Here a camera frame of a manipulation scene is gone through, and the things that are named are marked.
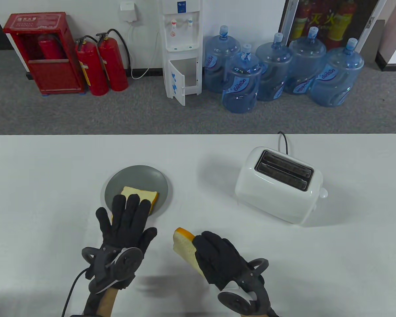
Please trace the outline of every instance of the gloved hand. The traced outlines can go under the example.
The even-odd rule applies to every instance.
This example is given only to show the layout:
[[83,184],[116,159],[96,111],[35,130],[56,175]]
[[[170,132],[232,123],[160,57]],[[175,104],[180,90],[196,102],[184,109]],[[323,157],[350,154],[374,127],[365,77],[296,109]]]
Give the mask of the gloved hand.
[[[110,246],[119,249],[120,252],[123,248],[136,247],[144,255],[150,242],[157,235],[157,228],[154,227],[144,231],[150,209],[151,202],[143,200],[140,203],[140,198],[136,194],[130,195],[127,201],[124,195],[116,195],[112,204],[113,221],[110,223],[106,209],[98,208],[95,215],[103,233],[101,249]],[[94,263],[85,273],[85,277],[94,277]],[[129,283],[130,280],[120,281],[112,287],[122,289]]]
[[248,264],[228,239],[222,239],[217,234],[204,231],[197,235],[192,244],[196,248],[195,258],[209,284],[215,284],[219,290],[225,288],[228,282],[242,275]]

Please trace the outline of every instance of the water dispenser tap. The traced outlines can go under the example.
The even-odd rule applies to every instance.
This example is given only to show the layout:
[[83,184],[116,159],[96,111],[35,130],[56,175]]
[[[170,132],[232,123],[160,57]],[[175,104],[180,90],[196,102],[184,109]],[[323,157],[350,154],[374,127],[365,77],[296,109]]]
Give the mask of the water dispenser tap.
[[177,21],[173,19],[171,21],[171,24],[172,24],[172,31],[170,32],[170,36],[176,36],[176,32],[174,30],[176,29]]

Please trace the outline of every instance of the water dispenser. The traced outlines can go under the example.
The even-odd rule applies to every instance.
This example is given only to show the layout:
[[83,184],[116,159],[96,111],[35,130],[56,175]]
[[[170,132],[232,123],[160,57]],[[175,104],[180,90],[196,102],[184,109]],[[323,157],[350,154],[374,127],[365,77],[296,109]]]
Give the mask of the water dispenser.
[[167,97],[184,106],[202,91],[202,0],[160,0],[159,16]]

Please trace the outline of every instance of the gray carpet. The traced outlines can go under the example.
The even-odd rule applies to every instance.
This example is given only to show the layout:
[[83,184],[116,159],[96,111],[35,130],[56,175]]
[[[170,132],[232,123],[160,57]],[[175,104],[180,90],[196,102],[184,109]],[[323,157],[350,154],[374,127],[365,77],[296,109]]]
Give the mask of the gray carpet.
[[335,109],[284,94],[244,115],[220,95],[168,99],[162,77],[130,80],[124,92],[42,97],[13,51],[0,51],[0,134],[105,133],[396,133],[396,72],[367,66],[348,100]]

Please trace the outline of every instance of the water bottle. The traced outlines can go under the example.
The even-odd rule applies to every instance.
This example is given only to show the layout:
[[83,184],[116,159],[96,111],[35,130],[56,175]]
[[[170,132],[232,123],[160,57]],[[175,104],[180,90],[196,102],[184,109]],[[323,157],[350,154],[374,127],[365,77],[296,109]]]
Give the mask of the water bottle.
[[285,92],[294,95],[306,93],[315,76],[323,69],[326,46],[316,38],[317,33],[318,27],[310,27],[307,38],[298,38],[289,45],[293,60],[284,86]]
[[220,27],[220,36],[210,38],[205,45],[204,84],[209,91],[222,93],[225,66],[228,59],[238,54],[241,45],[227,35],[228,27]]
[[292,61],[292,51],[282,45],[281,41],[283,41],[283,34],[276,33],[272,43],[261,45],[255,52],[255,55],[263,62],[258,100],[273,101],[283,92],[284,82]]
[[244,113],[257,102],[263,63],[251,54],[251,44],[244,44],[242,53],[228,60],[225,70],[225,89],[222,103],[227,110]]
[[324,107],[341,105],[364,66],[364,59],[355,51],[358,40],[350,38],[345,48],[331,50],[327,65],[316,77],[308,94],[317,104]]

